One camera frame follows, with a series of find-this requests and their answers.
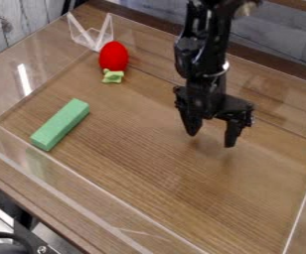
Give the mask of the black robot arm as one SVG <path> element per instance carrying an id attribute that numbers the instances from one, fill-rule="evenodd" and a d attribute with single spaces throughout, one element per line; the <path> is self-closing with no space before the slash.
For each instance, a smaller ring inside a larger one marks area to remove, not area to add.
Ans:
<path id="1" fill-rule="evenodd" d="M 186 133 L 194 136 L 205 120 L 226 122 L 225 146 L 234 146 L 252 125 L 253 104 L 226 94 L 230 22 L 246 16 L 262 0 L 187 0 L 182 32 L 174 43 L 174 66 L 186 80 L 173 88 Z"/>

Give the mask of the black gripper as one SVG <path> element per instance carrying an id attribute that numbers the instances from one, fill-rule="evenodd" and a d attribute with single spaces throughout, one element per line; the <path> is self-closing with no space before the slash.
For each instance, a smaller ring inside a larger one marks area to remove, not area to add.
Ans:
<path id="1" fill-rule="evenodd" d="M 226 94 L 226 80 L 222 77 L 186 80 L 183 86 L 173 87 L 173 92 L 186 133 L 195 136 L 202 121 L 218 118 L 226 121 L 225 147 L 233 147 L 242 126 L 252 125 L 253 104 Z"/>

